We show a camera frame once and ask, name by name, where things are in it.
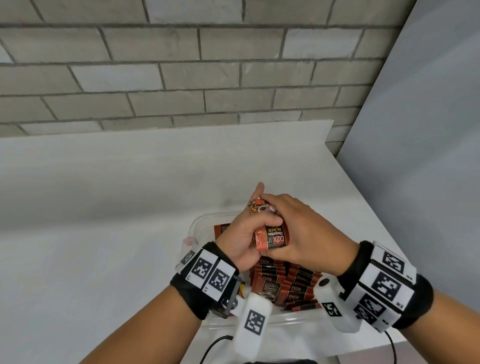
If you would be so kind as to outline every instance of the brick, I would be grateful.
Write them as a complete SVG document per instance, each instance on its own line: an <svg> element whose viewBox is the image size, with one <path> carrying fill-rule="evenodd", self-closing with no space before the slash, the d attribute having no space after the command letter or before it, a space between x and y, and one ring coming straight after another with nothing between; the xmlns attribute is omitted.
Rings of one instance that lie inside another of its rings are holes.
<svg viewBox="0 0 480 364"><path fill-rule="evenodd" d="M333 105L338 87L279 88L274 109L326 108Z"/></svg>
<svg viewBox="0 0 480 364"><path fill-rule="evenodd" d="M203 113L202 91L163 91L129 94L137 116Z"/></svg>
<svg viewBox="0 0 480 364"><path fill-rule="evenodd" d="M0 67L0 95L81 91L67 66Z"/></svg>
<svg viewBox="0 0 480 364"><path fill-rule="evenodd" d="M87 133L102 130L98 122L92 120L22 124L22 128L30 135Z"/></svg>
<svg viewBox="0 0 480 364"><path fill-rule="evenodd" d="M312 85L372 84L382 65L382 61L318 62Z"/></svg>
<svg viewBox="0 0 480 364"><path fill-rule="evenodd" d="M25 133L16 125L0 125L0 138L25 136Z"/></svg>
<svg viewBox="0 0 480 364"><path fill-rule="evenodd" d="M300 118L301 111L267 111L240 114L240 124L264 121L294 121Z"/></svg>
<svg viewBox="0 0 480 364"><path fill-rule="evenodd" d="M351 126L332 127L328 133L326 142L343 142L347 138L351 128Z"/></svg>
<svg viewBox="0 0 480 364"><path fill-rule="evenodd" d="M0 63L13 63L12 59L8 55L7 51L0 44Z"/></svg>
<svg viewBox="0 0 480 364"><path fill-rule="evenodd" d="M175 126L228 125L236 123L237 114L204 114L173 117Z"/></svg>
<svg viewBox="0 0 480 364"><path fill-rule="evenodd" d="M0 1L0 23L41 23L29 0Z"/></svg>
<svg viewBox="0 0 480 364"><path fill-rule="evenodd" d="M241 0L146 0L151 23L241 24Z"/></svg>
<svg viewBox="0 0 480 364"><path fill-rule="evenodd" d="M97 29L0 29L0 39L17 62L110 60Z"/></svg>
<svg viewBox="0 0 480 364"><path fill-rule="evenodd" d="M161 90L162 80L156 64L118 64L72 66L86 92Z"/></svg>
<svg viewBox="0 0 480 364"><path fill-rule="evenodd" d="M360 29L289 29L283 58L350 57L360 35Z"/></svg>
<svg viewBox="0 0 480 364"><path fill-rule="evenodd" d="M191 61L200 59L196 29L105 29L105 36L113 59L116 61Z"/></svg>
<svg viewBox="0 0 480 364"><path fill-rule="evenodd" d="M371 86L347 86L340 89L335 106L362 106Z"/></svg>
<svg viewBox="0 0 480 364"><path fill-rule="evenodd" d="M207 112L269 110L273 89L205 91Z"/></svg>
<svg viewBox="0 0 480 364"><path fill-rule="evenodd" d="M308 85L314 62L253 62L242 64L242 86Z"/></svg>
<svg viewBox="0 0 480 364"><path fill-rule="evenodd" d="M125 94L46 96L44 100L60 120L133 116Z"/></svg>
<svg viewBox="0 0 480 364"><path fill-rule="evenodd" d="M332 0L246 0L248 24L325 24Z"/></svg>
<svg viewBox="0 0 480 364"><path fill-rule="evenodd" d="M334 156L336 156L339 153L340 149L342 148L343 142L328 142L328 143L325 143L325 145L327 146L328 150Z"/></svg>
<svg viewBox="0 0 480 364"><path fill-rule="evenodd" d="M0 122L53 119L39 97L0 97Z"/></svg>
<svg viewBox="0 0 480 364"><path fill-rule="evenodd" d="M200 29L204 60L274 59L280 53L282 29Z"/></svg>
<svg viewBox="0 0 480 364"><path fill-rule="evenodd" d="M399 33L397 29L366 29L355 57L387 57Z"/></svg>
<svg viewBox="0 0 480 364"><path fill-rule="evenodd" d="M352 125L360 108L305 110L300 120L333 120L333 126Z"/></svg>
<svg viewBox="0 0 480 364"><path fill-rule="evenodd" d="M170 117L150 116L146 118L103 120L105 130L160 129L172 127Z"/></svg>
<svg viewBox="0 0 480 364"><path fill-rule="evenodd" d="M403 25L415 0L336 0L330 25Z"/></svg>
<svg viewBox="0 0 480 364"><path fill-rule="evenodd" d="M47 23L146 23L142 0L35 0L35 3Z"/></svg>
<svg viewBox="0 0 480 364"><path fill-rule="evenodd" d="M231 88L239 86L238 63L164 63L166 89Z"/></svg>

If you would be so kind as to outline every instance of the hand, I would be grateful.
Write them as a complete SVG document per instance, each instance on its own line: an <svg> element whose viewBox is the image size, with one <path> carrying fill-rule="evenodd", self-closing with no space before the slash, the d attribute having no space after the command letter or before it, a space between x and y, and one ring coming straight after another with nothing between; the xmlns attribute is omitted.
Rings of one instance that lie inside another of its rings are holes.
<svg viewBox="0 0 480 364"><path fill-rule="evenodd" d="M262 255L335 276L352 264L359 245L310 206L288 194L262 194L262 198L277 208L290 233L289 245L263 250Z"/></svg>
<svg viewBox="0 0 480 364"><path fill-rule="evenodd" d="M264 188L264 184L260 182L251 198L260 197ZM250 269L260 259L257 247L255 243L252 243L255 229L263 225L279 226L282 223L282 218L267 211L250 215L250 210L245 207L215 243L235 263L239 271L243 272Z"/></svg>

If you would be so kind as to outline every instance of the plastic container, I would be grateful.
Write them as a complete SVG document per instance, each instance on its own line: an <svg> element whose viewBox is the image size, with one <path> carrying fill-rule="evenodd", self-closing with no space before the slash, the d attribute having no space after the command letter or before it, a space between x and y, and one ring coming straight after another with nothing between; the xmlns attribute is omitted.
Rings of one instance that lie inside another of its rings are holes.
<svg viewBox="0 0 480 364"><path fill-rule="evenodd" d="M191 224L188 236L194 237L197 240L198 245L202 247L206 243L215 240L215 225L230 223L238 214L238 212L232 212L224 214L202 215ZM247 282L244 292L245 298L247 298L248 294L251 292L248 274L249 272L244 272L243 275L241 275L243 280ZM324 313L322 312L323 309L300 312L283 312L281 310L281 307L274 306L272 315L270 316L270 320L268 322L270 326L301 324L305 322L320 321L325 318ZM237 317L232 316L223 319L210 313L206 320L202 322L202 326L210 329L233 328L237 325L237 323Z"/></svg>

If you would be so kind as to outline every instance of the person's left hand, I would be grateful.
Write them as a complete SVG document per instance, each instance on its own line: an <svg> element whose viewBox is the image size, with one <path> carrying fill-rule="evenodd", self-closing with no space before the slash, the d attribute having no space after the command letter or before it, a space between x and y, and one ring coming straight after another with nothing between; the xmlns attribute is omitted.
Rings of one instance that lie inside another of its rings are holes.
<svg viewBox="0 0 480 364"><path fill-rule="evenodd" d="M259 183L251 198L260 197L264 192L264 184ZM250 269L260 259L260 253L252 242L255 229L267 226L279 226L283 220L267 211L250 215L248 207L232 221L230 226L215 243L232 260L240 272Z"/></svg>

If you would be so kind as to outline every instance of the black cable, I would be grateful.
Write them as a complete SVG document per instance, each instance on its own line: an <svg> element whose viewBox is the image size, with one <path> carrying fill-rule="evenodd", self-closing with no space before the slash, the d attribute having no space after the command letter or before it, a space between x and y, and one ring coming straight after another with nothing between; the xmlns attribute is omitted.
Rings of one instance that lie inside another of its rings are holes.
<svg viewBox="0 0 480 364"><path fill-rule="evenodd" d="M231 335L225 335L225 336L222 336L222 337L218 338L218 339L215 340L214 342L212 342L212 343L210 344L210 346L208 347L207 351L205 351L204 357L203 357L202 360L200 361L200 364L203 364L203 362L204 362L204 360L205 360L205 357L207 356L207 354L208 354L208 352L210 351L210 349L211 349L216 343L218 343L218 342L221 341L221 340L225 340L225 339L227 339L227 340L233 340L233 336L231 336Z"/></svg>
<svg viewBox="0 0 480 364"><path fill-rule="evenodd" d="M395 345L393 344L393 340L388 334L388 332L385 331L385 334L387 334L388 338L390 339L390 344L392 344L392 350L393 350L393 364L396 364L396 350L395 350Z"/></svg>

